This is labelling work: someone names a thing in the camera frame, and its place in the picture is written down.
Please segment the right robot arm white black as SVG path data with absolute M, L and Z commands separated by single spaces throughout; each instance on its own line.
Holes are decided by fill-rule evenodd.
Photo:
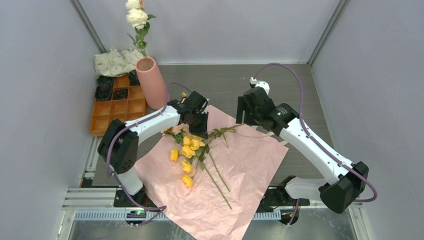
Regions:
M 303 154 L 321 173 L 322 179 L 288 177 L 277 192 L 283 205 L 296 199 L 321 201 L 331 211 L 341 214 L 365 190 L 369 167 L 338 154 L 301 120 L 290 105 L 275 105 L 266 90 L 256 86 L 237 99 L 236 123 L 261 126 L 287 141 Z

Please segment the white rose stem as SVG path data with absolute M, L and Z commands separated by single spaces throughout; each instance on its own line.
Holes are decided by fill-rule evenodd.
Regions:
M 148 55 L 146 53 L 147 42 L 145 41 L 145 37 L 150 30 L 149 21 L 156 18 L 156 16 L 145 12 L 145 4 L 143 0 L 127 0 L 124 6 L 128 10 L 126 21 L 135 30 L 135 36 L 132 36 L 129 33 L 127 35 L 131 38 L 135 48 L 143 55 L 146 69 L 150 70 L 153 64 L 148 60 Z

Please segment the cream printed ribbon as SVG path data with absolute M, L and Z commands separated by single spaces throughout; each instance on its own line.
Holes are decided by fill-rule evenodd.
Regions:
M 272 137 L 272 138 L 274 138 L 275 140 L 277 140 L 280 144 L 282 144 L 283 146 L 285 146 L 285 145 L 287 145 L 288 144 L 288 141 L 287 140 L 285 140 L 285 139 L 283 139 L 282 137 L 280 137 L 280 136 L 277 136 L 276 134 L 274 134 L 273 132 L 268 132 L 267 134 L 266 134 L 267 136 L 270 136 L 270 137 Z

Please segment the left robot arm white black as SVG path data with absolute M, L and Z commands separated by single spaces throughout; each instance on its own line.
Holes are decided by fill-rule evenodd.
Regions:
M 134 167 L 139 144 L 165 129 L 187 124 L 191 134 L 207 137 L 208 99 L 193 91 L 181 100 L 170 100 L 159 110 L 135 120 L 112 120 L 97 148 L 107 172 L 117 177 L 126 200 L 141 206 L 146 200 L 143 183 Z

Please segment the purple and pink wrapping paper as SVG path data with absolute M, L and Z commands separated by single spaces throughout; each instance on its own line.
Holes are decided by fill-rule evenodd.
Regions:
M 210 143 L 205 169 L 193 166 L 192 187 L 182 182 L 182 163 L 170 159 L 178 145 L 169 137 L 134 165 L 150 200 L 198 240 L 240 240 L 288 152 L 272 137 L 227 132 Z

